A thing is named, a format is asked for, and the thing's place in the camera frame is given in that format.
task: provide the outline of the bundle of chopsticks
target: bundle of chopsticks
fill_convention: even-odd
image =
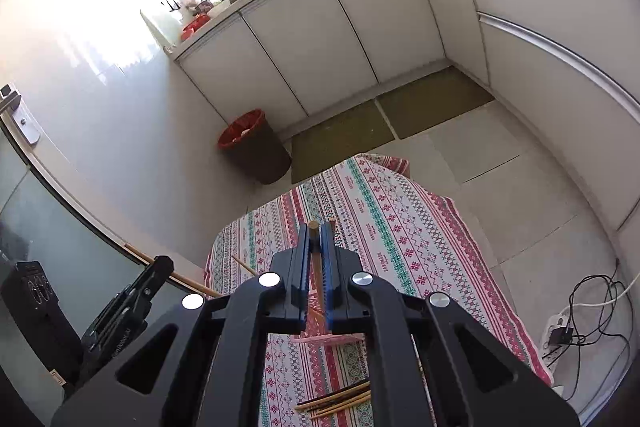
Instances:
[[[371,400],[369,380],[360,380],[333,393],[325,394],[306,402],[300,402],[295,407],[295,410],[309,411],[311,419],[315,420],[316,418],[343,411],[349,407],[355,407],[369,400]]]

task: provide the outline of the tablecloth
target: tablecloth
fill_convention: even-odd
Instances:
[[[494,334],[546,383],[551,377],[533,341],[482,259],[454,202],[405,176],[408,162],[359,154],[227,225],[216,238],[205,284],[228,294],[251,275],[235,255],[262,273],[273,253],[295,245],[298,224],[336,220],[335,242],[359,254],[365,271],[399,291],[425,296],[440,290]],[[366,378],[364,343],[313,346],[290,335],[270,335],[260,427],[373,425],[370,403],[314,420],[298,414],[300,401]]]

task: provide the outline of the white power strip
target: white power strip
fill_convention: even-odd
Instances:
[[[549,317],[549,320],[546,322],[546,327],[542,331],[542,339],[540,340],[540,347],[538,348],[540,352],[540,357],[542,357],[542,360],[545,363],[545,365],[549,364],[549,362],[551,362],[559,354],[559,351],[558,351],[558,353],[554,353],[550,357],[546,357],[551,351],[553,351],[554,349],[556,349],[556,347],[558,347],[555,345],[549,346],[549,338],[551,337],[551,332],[556,328],[566,327],[568,321],[569,321],[568,315],[558,314],[558,315],[552,315],[551,317]],[[553,374],[553,372],[556,370],[556,365],[558,365],[557,361],[549,366],[549,371],[551,371],[551,374]]]

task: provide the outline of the floor mat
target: floor mat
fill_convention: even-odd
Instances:
[[[291,183],[393,139],[373,100],[361,103],[291,139]]]
[[[400,138],[407,138],[494,99],[456,68],[432,73],[378,97]]]

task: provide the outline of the trash can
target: trash can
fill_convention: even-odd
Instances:
[[[291,165],[291,156],[261,109],[249,111],[227,127],[218,139],[218,147],[262,185],[278,181]]]

